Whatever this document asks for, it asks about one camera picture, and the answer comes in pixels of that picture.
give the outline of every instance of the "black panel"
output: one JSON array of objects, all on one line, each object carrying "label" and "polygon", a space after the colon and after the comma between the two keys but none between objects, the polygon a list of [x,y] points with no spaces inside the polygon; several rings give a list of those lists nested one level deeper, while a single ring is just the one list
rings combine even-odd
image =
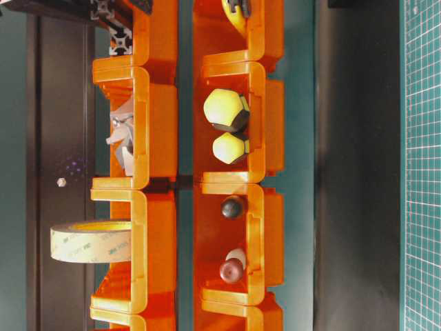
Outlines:
[{"label": "black panel", "polygon": [[13,0],[4,6],[17,12],[96,25],[95,21],[90,20],[88,0]]},{"label": "black panel", "polygon": [[351,6],[355,0],[328,0],[330,8],[346,8]]},{"label": "black panel", "polygon": [[398,330],[399,12],[318,8],[315,330]]},{"label": "black panel", "polygon": [[94,31],[30,18],[28,33],[28,329],[91,330],[93,265],[53,260],[50,227],[94,217]]}]

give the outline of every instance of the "orange plastic bin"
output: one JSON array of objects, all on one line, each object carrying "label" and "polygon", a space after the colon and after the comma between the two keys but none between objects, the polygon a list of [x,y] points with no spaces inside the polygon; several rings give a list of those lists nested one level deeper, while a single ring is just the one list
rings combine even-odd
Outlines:
[{"label": "orange plastic bin", "polygon": [[283,331],[283,311],[268,292],[256,307],[196,298],[195,331]]},{"label": "orange plastic bin", "polygon": [[154,83],[174,84],[178,60],[178,0],[161,0],[148,16],[130,1],[122,4],[132,11],[132,55],[97,59],[95,70],[127,66],[144,67]]},{"label": "orange plastic bin", "polygon": [[[213,141],[222,135],[205,118],[203,105],[216,88],[243,94],[250,118],[245,134],[250,153],[236,164],[213,154]],[[285,167],[285,96],[282,81],[269,80],[257,62],[204,66],[194,91],[194,179],[204,183],[259,183]]]},{"label": "orange plastic bin", "polygon": [[274,71],[284,48],[283,0],[250,0],[246,38],[228,21],[221,1],[195,0],[194,67],[203,65],[259,61]]},{"label": "orange plastic bin", "polygon": [[113,219],[132,221],[132,260],[113,263],[91,298],[91,309],[138,314],[150,297],[176,289],[174,193],[91,190],[92,200],[111,202]]},{"label": "orange plastic bin", "polygon": [[96,321],[109,323],[108,330],[121,331],[174,331],[176,312],[174,293],[152,296],[149,307],[140,314],[123,314],[107,310],[91,309],[90,316]]},{"label": "orange plastic bin", "polygon": [[[230,195],[246,201],[246,212],[226,219],[222,202]],[[256,184],[194,186],[194,282],[196,297],[206,301],[258,305],[266,288],[283,283],[283,197]],[[247,257],[243,278],[225,283],[219,267],[230,250],[242,247]]]},{"label": "orange plastic bin", "polygon": [[176,180],[178,171],[178,97],[174,86],[153,84],[145,69],[124,67],[94,71],[94,83],[116,110],[134,98],[134,174],[126,177],[111,146],[110,178],[95,178],[93,188],[141,190],[150,178]]}]

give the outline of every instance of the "green grid cutting mat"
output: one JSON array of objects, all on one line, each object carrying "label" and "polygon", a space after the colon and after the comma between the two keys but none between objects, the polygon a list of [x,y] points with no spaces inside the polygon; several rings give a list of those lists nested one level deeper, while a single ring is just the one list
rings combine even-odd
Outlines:
[{"label": "green grid cutting mat", "polygon": [[404,0],[404,330],[441,331],[441,0]]}]

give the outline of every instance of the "3m tape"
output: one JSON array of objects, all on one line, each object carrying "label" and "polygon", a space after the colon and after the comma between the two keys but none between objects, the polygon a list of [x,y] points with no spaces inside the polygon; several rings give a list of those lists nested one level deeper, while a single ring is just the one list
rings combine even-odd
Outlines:
[{"label": "3m tape", "polygon": [[130,261],[129,221],[98,221],[56,225],[50,229],[50,255],[73,263]]}]

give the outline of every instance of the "screw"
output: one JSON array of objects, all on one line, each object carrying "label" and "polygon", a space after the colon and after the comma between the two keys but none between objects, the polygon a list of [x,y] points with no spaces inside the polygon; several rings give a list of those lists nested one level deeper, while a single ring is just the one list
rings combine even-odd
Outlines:
[{"label": "screw", "polygon": [[65,178],[58,178],[57,185],[59,188],[64,188],[68,182]]}]

